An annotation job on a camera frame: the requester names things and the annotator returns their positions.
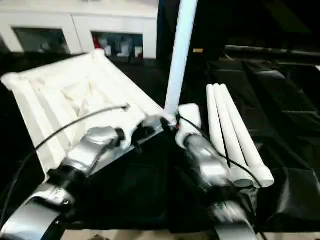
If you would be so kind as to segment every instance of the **table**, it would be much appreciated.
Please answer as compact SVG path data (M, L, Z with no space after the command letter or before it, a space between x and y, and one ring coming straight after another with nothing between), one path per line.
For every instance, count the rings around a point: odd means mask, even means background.
M53 63L68 55L0 56L0 75ZM114 63L160 106L164 106L169 62ZM317 232L320 223L320 117L315 67L202 62L187 66L180 103L197 103L208 132L205 86L225 83L275 184L243 188L250 219L264 232ZM5 186L33 145L11 92L0 85L2 166L0 204ZM212 223L186 184L190 166L174 139L161 133L90 177L70 229L208 230ZM43 180L37 158L26 166L9 213Z

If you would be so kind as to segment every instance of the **wire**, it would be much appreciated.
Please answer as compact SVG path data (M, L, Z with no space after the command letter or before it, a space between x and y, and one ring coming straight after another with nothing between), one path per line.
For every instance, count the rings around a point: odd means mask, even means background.
M0 219L0 232L3 228L3 223L4 223L4 220L5 220L5 215L6 215L6 211L7 211L7 208L8 208L8 205L9 205L9 202L10 202L10 199L11 199L11 196L13 194L13 191L14 191L14 188L16 186L16 183L20 177L20 174L22 173L22 170L25 168L28 160L42 147L44 146L49 140L51 140L54 136L56 136L57 134L61 133L62 131L64 131L65 129L69 128L70 126L72 125L75 125L79 122L82 122L83 120L86 120L88 118L91 118L93 116L96 116L96 115L99 115L101 113L104 113L104 112L108 112L108 111L112 111L112 110L116 110L116 109L123 109L125 110L126 108L129 108L130 106L129 105L125 105L125 106L114 106L114 107L107 107L107 108L103 108L99 111L95 111L93 113L90 113L84 117L81 117L75 121L72 121L70 122L69 124L61 127L60 129L58 129L57 131L55 131L54 133L52 133L50 136L48 136L45 140L43 140L35 149L33 149L27 156L25 159L23 159L22 163L21 163L21 166L20 168L16 171L14 177L13 177L13 180L12 180L12 184L9 188L9 191L8 191L8 194L6 196L6 199L5 199L5 202L4 202L4 206L3 206L3 209L2 209L2 213L1 213L1 219Z
M241 164L237 163L236 161L233 161L232 159L228 158L227 156L224 156L222 153L220 153L217 148L213 145L213 143L210 141L209 137L207 136L207 134L201 130L200 127L198 127L197 125L195 125L192 121L184 118L183 116L179 115L179 118L185 120L187 123L189 123L190 125L192 125L195 129L197 129L202 136L205 138L205 140L207 140L211 146L214 148L214 150L218 153L218 155L224 159L226 159L227 161L229 161L230 163L236 165L238 168L241 168L242 170L246 171L248 174L250 174L250 176L257 182L257 184L259 185L260 188L262 187L262 184L259 182L259 180L257 179L257 177L248 169L246 169L244 166L242 166Z

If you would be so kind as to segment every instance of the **black fabric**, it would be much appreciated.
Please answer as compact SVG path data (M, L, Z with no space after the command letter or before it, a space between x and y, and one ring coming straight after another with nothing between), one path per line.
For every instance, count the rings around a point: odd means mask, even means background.
M19 72L60 60L0 58L0 71ZM167 64L116 65L158 104L164 106ZM318 232L320 226L320 118L314 67L280 67L243 62L191 64L185 73L180 103L197 103L208 132L206 84L224 83L256 143L275 184L243 188L240 195L251 211L251 222L266 232ZM5 186L32 148L12 93L1 85L3 142L1 204ZM71 229L169 229L198 232L212 228L206 208L190 181L191 166L174 138L161 133L90 177L82 190ZM8 213L43 180L35 157L18 182Z

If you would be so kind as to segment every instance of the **white pvc pipe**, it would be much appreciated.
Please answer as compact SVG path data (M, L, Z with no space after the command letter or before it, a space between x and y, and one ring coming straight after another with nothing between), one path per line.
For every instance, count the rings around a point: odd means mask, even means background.
M240 143L243 155L248 166L250 167L251 172L255 175L255 177L259 180L259 183L264 188L271 186L275 183L274 177L272 176L269 168L267 168L263 163L255 143L252 140L226 85L222 84L220 86L220 90L224 97L224 101L226 102L233 128ZM256 188L259 188L259 185L256 181L254 181L253 185Z
M224 138L222 135L218 108L216 104L216 97L214 86L212 84L208 84L206 86L206 101L208 106L208 121L209 121L209 132L210 132L210 140L212 144L215 146L217 151L222 155L226 155Z
M168 89L164 110L174 121L178 111L182 84L194 27L198 0L181 0L175 32Z
M213 85L213 91L228 157L244 168L249 169L241 151L220 86L218 84ZM249 187L253 184L253 179L249 173L232 163L230 166L231 179L236 187Z

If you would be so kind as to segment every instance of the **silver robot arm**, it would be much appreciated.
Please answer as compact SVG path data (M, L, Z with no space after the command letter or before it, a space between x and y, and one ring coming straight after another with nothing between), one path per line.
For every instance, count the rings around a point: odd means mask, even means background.
M1 239L61 239L65 231L66 213L76 203L77 195L100 157L124 140L121 129L91 128L68 152L59 168L49 171L49 180L8 219L0 233Z
M201 127L199 107L186 104L179 107L180 116ZM214 222L212 228L220 240L256 240L257 236L248 221L246 212L236 197L232 196L229 167L217 151L191 124L179 120L175 140L185 149L188 158L196 166L199 188L203 195L214 195L214 202L205 200L208 214Z

